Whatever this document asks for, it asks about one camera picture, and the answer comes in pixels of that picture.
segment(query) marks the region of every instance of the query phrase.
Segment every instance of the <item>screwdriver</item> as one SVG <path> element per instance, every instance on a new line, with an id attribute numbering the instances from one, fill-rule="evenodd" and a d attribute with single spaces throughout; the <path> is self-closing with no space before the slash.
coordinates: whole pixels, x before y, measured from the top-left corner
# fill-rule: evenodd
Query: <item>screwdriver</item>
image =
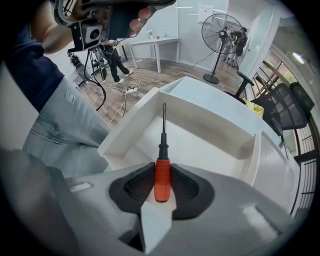
<path id="1" fill-rule="evenodd" d="M 164 203 L 170 197 L 170 160 L 168 158 L 168 144 L 166 134 L 166 103 L 163 104 L 163 120 L 159 157 L 155 163 L 154 198 L 159 203 Z"/>

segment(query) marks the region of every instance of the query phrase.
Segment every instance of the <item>person's arm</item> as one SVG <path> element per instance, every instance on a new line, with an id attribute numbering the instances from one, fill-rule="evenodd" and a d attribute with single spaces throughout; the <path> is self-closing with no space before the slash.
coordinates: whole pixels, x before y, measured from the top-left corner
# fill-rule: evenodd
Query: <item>person's arm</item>
<path id="1" fill-rule="evenodd" d="M 77 0 L 72 9 L 69 21 L 81 20 L 87 13 L 81 10 L 82 1 Z M 53 54 L 66 47 L 72 40 L 71 29 L 58 25 L 51 11 L 50 1 L 43 2 L 30 22 L 31 36 L 43 44 L 46 54 Z"/>
<path id="2" fill-rule="evenodd" d="M 103 42 L 103 46 L 114 46 L 114 42 Z"/>

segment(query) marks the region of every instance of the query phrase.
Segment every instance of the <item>window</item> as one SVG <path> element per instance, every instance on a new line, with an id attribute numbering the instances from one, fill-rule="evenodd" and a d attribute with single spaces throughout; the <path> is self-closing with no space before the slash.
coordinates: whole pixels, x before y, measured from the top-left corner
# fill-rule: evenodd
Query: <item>window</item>
<path id="1" fill-rule="evenodd" d="M 278 84 L 283 83 L 283 81 L 279 77 L 279 74 L 282 75 L 288 81 L 289 84 L 297 82 L 297 79 L 287 68 L 287 66 L 283 64 L 283 62 L 272 52 L 269 54 L 265 62 L 267 62 L 274 69 L 276 69 L 278 73 L 274 72 L 264 63 L 261 64 L 259 70 L 253 78 L 253 82 L 255 85 L 253 86 L 252 90 L 256 98 L 260 95 L 268 93 Z"/>

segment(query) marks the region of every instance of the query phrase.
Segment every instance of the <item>fan stand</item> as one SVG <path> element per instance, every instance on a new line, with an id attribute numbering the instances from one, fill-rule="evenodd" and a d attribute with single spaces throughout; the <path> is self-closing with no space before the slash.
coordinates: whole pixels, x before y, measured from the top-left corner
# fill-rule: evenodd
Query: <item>fan stand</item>
<path id="1" fill-rule="evenodd" d="M 215 76 L 215 73 L 216 73 L 216 69 L 217 69 L 217 66 L 218 66 L 219 59 L 221 57 L 221 53 L 222 53 L 222 51 L 224 49 L 224 46 L 225 46 L 225 39 L 227 38 L 227 36 L 228 36 L 227 28 L 225 27 L 224 30 L 221 30 L 219 32 L 219 37 L 222 39 L 221 40 L 221 47 L 220 47 L 218 58 L 216 59 L 216 62 L 215 62 L 215 66 L 214 66 L 212 75 L 210 75 L 210 74 L 204 74 L 203 75 L 203 79 L 206 80 L 208 83 L 217 85 L 220 82 L 220 80 Z"/>

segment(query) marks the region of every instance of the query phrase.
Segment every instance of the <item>person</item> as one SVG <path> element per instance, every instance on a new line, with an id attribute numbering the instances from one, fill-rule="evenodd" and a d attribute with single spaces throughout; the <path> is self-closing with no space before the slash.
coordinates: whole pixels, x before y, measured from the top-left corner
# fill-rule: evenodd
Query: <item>person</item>
<path id="1" fill-rule="evenodd" d="M 229 65 L 232 67 L 236 67 L 240 56 L 244 51 L 244 47 L 246 46 L 248 37 L 247 37 L 247 29 L 243 27 L 241 31 L 234 31 L 234 35 L 236 36 L 236 41 L 234 42 L 235 45 L 235 52 L 231 55 L 230 60 L 228 62 Z"/>
<path id="2" fill-rule="evenodd" d="M 228 59 L 230 49 L 233 46 L 233 41 L 235 41 L 235 40 L 236 40 L 235 34 L 233 32 L 231 32 L 230 35 L 228 35 L 228 37 L 226 38 L 226 44 L 225 44 L 225 47 L 222 52 L 222 54 L 223 54 L 222 60 L 224 62 Z"/>
<path id="3" fill-rule="evenodd" d="M 120 79 L 120 77 L 118 76 L 117 67 L 121 70 L 122 73 L 124 73 L 125 77 L 130 76 L 133 73 L 133 71 L 132 69 L 127 69 L 126 67 L 124 67 L 119 56 L 114 50 L 113 46 L 114 46 L 114 42 L 110 42 L 110 41 L 104 42 L 101 45 L 99 45 L 99 47 L 101 48 L 104 54 L 104 57 L 108 61 L 108 64 L 111 70 L 111 75 L 114 80 L 114 84 L 118 85 L 118 84 L 122 84 L 125 80 L 123 78 Z"/>
<path id="4" fill-rule="evenodd" d="M 77 0 L 67 19 L 82 20 L 87 15 L 82 1 Z M 140 21 L 133 21 L 131 30 L 139 31 Z M 16 34 L 4 56 L 11 76 L 39 113 L 22 150 L 46 166 L 60 169 L 64 177 L 101 173 L 108 166 L 97 152 L 109 134 L 106 123 L 44 56 L 58 52 L 72 40 L 71 29 L 54 22 L 47 0 Z"/>

